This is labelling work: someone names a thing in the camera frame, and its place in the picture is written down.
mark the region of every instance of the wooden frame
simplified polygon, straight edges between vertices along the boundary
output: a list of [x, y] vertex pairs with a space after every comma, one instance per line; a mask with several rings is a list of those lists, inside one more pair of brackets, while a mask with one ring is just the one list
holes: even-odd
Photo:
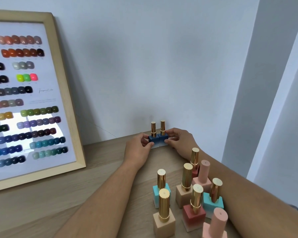
[[0, 180], [0, 190], [86, 167], [53, 15], [44, 12], [0, 10], [0, 21], [44, 24], [76, 157], [76, 162]]

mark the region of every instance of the white wall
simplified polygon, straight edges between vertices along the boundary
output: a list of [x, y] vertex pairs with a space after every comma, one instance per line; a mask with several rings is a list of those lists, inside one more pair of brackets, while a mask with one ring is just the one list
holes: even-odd
[[298, 71], [254, 183], [298, 207]]
[[0, 0], [0, 9], [56, 16], [84, 144], [166, 119], [221, 160], [258, 2]]
[[274, 98], [273, 105], [270, 109], [265, 128], [262, 132], [260, 141], [258, 143], [251, 167], [249, 169], [247, 179], [254, 182], [255, 176], [258, 172], [263, 156], [269, 144], [270, 138], [273, 134], [274, 128], [277, 124], [278, 118], [286, 101], [291, 84], [295, 78], [298, 70], [298, 33], [291, 50], [285, 71], [279, 84], [278, 91]]

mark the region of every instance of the pink cap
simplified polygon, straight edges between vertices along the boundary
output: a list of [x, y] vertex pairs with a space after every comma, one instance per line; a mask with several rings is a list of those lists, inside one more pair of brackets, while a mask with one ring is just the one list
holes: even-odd
[[199, 176], [198, 176], [198, 180], [202, 184], [207, 182], [207, 176], [208, 176], [209, 170], [210, 170], [210, 162], [207, 160], [202, 160], [200, 165]]
[[209, 228], [209, 233], [212, 238], [222, 238], [227, 219], [228, 215], [225, 210], [221, 208], [214, 209]]

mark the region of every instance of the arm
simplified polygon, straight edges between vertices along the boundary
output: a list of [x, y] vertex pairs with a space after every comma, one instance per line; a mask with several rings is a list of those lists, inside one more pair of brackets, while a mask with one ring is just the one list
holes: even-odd
[[[165, 142], [190, 160], [192, 148], [198, 147], [192, 134], [177, 128], [166, 133], [174, 138]], [[200, 149], [201, 160], [211, 164], [210, 180], [216, 177], [223, 181], [220, 195], [224, 208], [243, 238], [298, 238], [298, 211]]]
[[116, 237], [138, 170], [153, 143], [139, 134], [126, 143], [122, 165], [92, 194], [54, 238]]

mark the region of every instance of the forearm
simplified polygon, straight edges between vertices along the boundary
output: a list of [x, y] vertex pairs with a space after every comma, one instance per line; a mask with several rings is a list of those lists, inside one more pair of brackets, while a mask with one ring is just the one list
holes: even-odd
[[200, 159], [211, 163], [210, 180], [223, 181], [225, 210], [243, 238], [298, 238], [298, 211], [206, 153]]
[[137, 170], [120, 166], [56, 233], [55, 238], [116, 237]]

